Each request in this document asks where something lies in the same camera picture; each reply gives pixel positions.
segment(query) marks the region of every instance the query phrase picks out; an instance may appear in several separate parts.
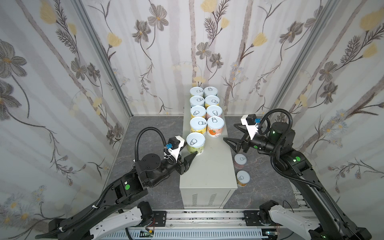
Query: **can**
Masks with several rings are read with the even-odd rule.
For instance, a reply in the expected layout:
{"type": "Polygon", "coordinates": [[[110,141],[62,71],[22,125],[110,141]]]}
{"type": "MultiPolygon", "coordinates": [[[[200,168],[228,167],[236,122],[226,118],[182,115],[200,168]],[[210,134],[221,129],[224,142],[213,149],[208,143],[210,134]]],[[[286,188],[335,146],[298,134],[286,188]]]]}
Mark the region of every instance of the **can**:
{"type": "Polygon", "coordinates": [[[193,96],[189,99],[191,107],[204,106],[204,98],[202,96],[193,96]]]}
{"type": "Polygon", "coordinates": [[[203,106],[194,106],[191,108],[191,119],[194,117],[202,117],[205,118],[205,107],[203,106]]]}
{"type": "Polygon", "coordinates": [[[236,174],[236,182],[239,187],[245,187],[251,180],[251,176],[243,170],[238,171],[236,174]]]}
{"type": "Polygon", "coordinates": [[[204,88],[204,97],[207,97],[209,95],[217,96],[218,90],[215,87],[206,87],[204,88]]]}
{"type": "Polygon", "coordinates": [[[203,96],[204,90],[201,87],[193,87],[189,90],[191,97],[193,96],[203,96]]]}
{"type": "Polygon", "coordinates": [[[207,116],[206,116],[206,119],[210,118],[210,117],[221,117],[221,114],[223,114],[223,109],[221,109],[221,107],[219,106],[216,106],[216,105],[211,105],[209,107],[207,107],[207,116]]]}
{"type": "Polygon", "coordinates": [[[220,98],[218,96],[209,95],[205,98],[205,104],[204,107],[207,108],[211,105],[217,105],[220,102],[220,98]]]}
{"type": "Polygon", "coordinates": [[[223,132],[224,120],[221,117],[210,117],[207,120],[207,132],[210,137],[219,137],[223,132]]]}
{"type": "Polygon", "coordinates": [[[187,150],[189,153],[198,152],[200,155],[204,151],[205,137],[199,132],[192,132],[187,136],[187,150]]]}
{"type": "Polygon", "coordinates": [[[246,163],[247,158],[243,154],[238,153],[235,155],[235,159],[233,161],[233,165],[235,166],[235,168],[242,169],[244,167],[244,164],[246,163]]]}
{"type": "Polygon", "coordinates": [[[191,126],[191,132],[199,132],[203,135],[207,132],[207,121],[202,117],[195,117],[189,121],[189,125],[191,126]]]}

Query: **floral wallpaper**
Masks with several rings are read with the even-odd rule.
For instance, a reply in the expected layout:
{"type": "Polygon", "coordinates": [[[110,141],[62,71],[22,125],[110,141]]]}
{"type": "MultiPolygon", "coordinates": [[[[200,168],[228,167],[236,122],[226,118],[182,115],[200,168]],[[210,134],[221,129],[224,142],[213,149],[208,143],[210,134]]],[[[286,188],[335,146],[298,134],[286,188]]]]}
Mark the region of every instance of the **floral wallpaper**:
{"type": "Polygon", "coordinates": [[[268,110],[326,4],[82,2],[134,114],[181,114],[189,89],[208,85],[226,114],[268,110]]]}
{"type": "Polygon", "coordinates": [[[1,2],[0,36],[0,232],[34,239],[98,197],[129,118],[70,2],[1,2]]]}
{"type": "Polygon", "coordinates": [[[373,239],[384,234],[383,53],[383,3],[341,1],[279,105],[293,115],[293,147],[373,239]]]}

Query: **gray marble surface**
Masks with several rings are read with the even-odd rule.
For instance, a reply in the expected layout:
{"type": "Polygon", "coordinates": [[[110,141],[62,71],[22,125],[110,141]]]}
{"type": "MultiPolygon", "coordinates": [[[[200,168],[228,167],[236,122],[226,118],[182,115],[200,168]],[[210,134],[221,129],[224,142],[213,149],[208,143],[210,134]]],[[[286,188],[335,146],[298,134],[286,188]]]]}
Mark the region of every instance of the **gray marble surface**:
{"type": "MultiPolygon", "coordinates": [[[[233,127],[233,123],[240,122],[240,117],[225,117],[228,136],[241,138],[242,133],[233,127]]],[[[128,126],[118,157],[112,168],[108,183],[130,171],[133,166],[134,144],[137,134],[145,127],[158,128],[168,141],[170,137],[182,135],[182,116],[134,116],[128,126]]],[[[162,156],[162,142],[154,131],[143,134],[139,143],[139,157],[148,153],[162,156]]],[[[275,200],[282,204],[287,200],[292,207],[297,207],[289,181],[278,175],[271,167],[268,156],[260,155],[250,149],[244,154],[247,164],[242,170],[247,171],[251,181],[245,187],[239,187],[231,196],[225,208],[258,208],[268,200],[275,200]]],[[[148,201],[154,209],[182,209],[183,201],[179,190],[180,175],[177,172],[154,188],[148,189],[148,195],[139,201],[148,201]]]]}

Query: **gray flower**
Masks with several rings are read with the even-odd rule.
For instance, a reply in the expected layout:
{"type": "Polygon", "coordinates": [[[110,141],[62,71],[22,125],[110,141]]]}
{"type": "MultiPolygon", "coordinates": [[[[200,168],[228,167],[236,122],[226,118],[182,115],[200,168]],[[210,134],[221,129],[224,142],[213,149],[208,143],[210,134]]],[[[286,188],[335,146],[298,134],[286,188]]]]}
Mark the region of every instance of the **gray flower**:
{"type": "Polygon", "coordinates": [[[116,137],[120,137],[122,135],[122,127],[118,122],[116,123],[116,126],[114,128],[114,133],[116,137]]]}
{"type": "Polygon", "coordinates": [[[7,78],[14,72],[19,77],[25,77],[26,71],[20,67],[26,65],[26,60],[15,56],[13,46],[0,40],[0,78],[7,78]]]}
{"type": "Polygon", "coordinates": [[[10,118],[8,108],[18,108],[21,106],[20,102],[11,96],[12,93],[12,85],[0,80],[0,121],[10,118]]]}
{"type": "Polygon", "coordinates": [[[80,61],[77,58],[74,58],[74,61],[71,62],[72,71],[76,72],[76,78],[81,77],[82,80],[85,79],[85,73],[87,73],[87,68],[83,65],[80,66],[80,61]]]}
{"type": "Polygon", "coordinates": [[[303,23],[294,21],[293,24],[287,29],[288,32],[286,34],[280,35],[280,43],[283,43],[286,40],[288,40],[290,43],[293,42],[295,36],[301,34],[303,31],[303,23]]]}
{"type": "Polygon", "coordinates": [[[165,17],[167,16],[167,11],[161,5],[157,5],[157,8],[156,8],[156,6],[153,3],[151,3],[151,7],[149,8],[149,11],[154,16],[154,17],[153,16],[148,17],[149,25],[151,26],[157,25],[157,28],[160,31],[163,31],[164,30],[163,25],[168,26],[168,21],[165,19],[165,17]]]}
{"type": "Polygon", "coordinates": [[[139,43],[141,38],[143,38],[144,41],[148,42],[148,34],[151,33],[151,29],[149,28],[147,21],[136,20],[135,29],[137,30],[137,33],[132,33],[135,41],[139,43]]]}
{"type": "Polygon", "coordinates": [[[211,51],[207,50],[209,48],[208,44],[209,43],[206,42],[206,43],[199,43],[197,45],[198,51],[196,55],[200,55],[200,59],[204,59],[205,56],[209,57],[211,55],[211,51]]]}
{"type": "Polygon", "coordinates": [[[332,80],[332,74],[336,71],[337,64],[333,64],[333,61],[329,61],[324,65],[324,69],[320,69],[319,73],[321,74],[319,80],[322,81],[325,79],[326,82],[332,80]]]}
{"type": "Polygon", "coordinates": [[[112,130],[108,130],[107,139],[109,140],[109,144],[110,145],[112,145],[114,137],[115,137],[115,134],[113,133],[113,131],[112,130]]]}
{"type": "Polygon", "coordinates": [[[328,83],[324,86],[324,92],[320,95],[321,98],[325,98],[324,104],[333,102],[332,94],[336,94],[338,85],[333,82],[328,83]]]}
{"type": "Polygon", "coordinates": [[[96,82],[96,77],[100,78],[100,70],[96,70],[95,66],[92,63],[89,63],[87,68],[88,68],[89,75],[93,77],[93,79],[96,82]]]}
{"type": "Polygon", "coordinates": [[[320,6],[318,9],[315,10],[313,13],[314,18],[308,18],[307,21],[304,24],[304,27],[311,28],[316,23],[317,18],[320,15],[320,12],[322,11],[323,6],[320,6]]]}
{"type": "Polygon", "coordinates": [[[221,66],[224,64],[223,62],[220,61],[222,57],[220,54],[212,54],[211,58],[209,59],[210,62],[212,62],[211,68],[217,65],[218,68],[221,68],[221,66]]]}

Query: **can label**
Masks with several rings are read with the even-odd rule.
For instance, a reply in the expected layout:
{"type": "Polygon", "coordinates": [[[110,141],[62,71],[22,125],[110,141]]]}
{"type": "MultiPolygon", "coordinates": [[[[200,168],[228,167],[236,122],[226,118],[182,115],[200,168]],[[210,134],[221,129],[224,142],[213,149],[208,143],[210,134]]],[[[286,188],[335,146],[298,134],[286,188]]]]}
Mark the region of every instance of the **can label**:
{"type": "Polygon", "coordinates": [[[221,133],[223,132],[223,128],[220,128],[220,129],[214,129],[214,128],[210,128],[209,126],[207,126],[207,132],[208,132],[208,135],[210,137],[219,137],[221,135],[221,133]]]}
{"type": "Polygon", "coordinates": [[[196,130],[196,129],[194,129],[193,127],[191,127],[191,132],[199,132],[199,133],[205,135],[205,134],[207,133],[207,128],[205,127],[205,128],[203,128],[203,129],[196,130]]]}
{"type": "Polygon", "coordinates": [[[197,155],[200,155],[204,151],[204,145],[201,147],[192,147],[189,144],[187,144],[187,150],[189,153],[193,153],[197,151],[197,155]]]}

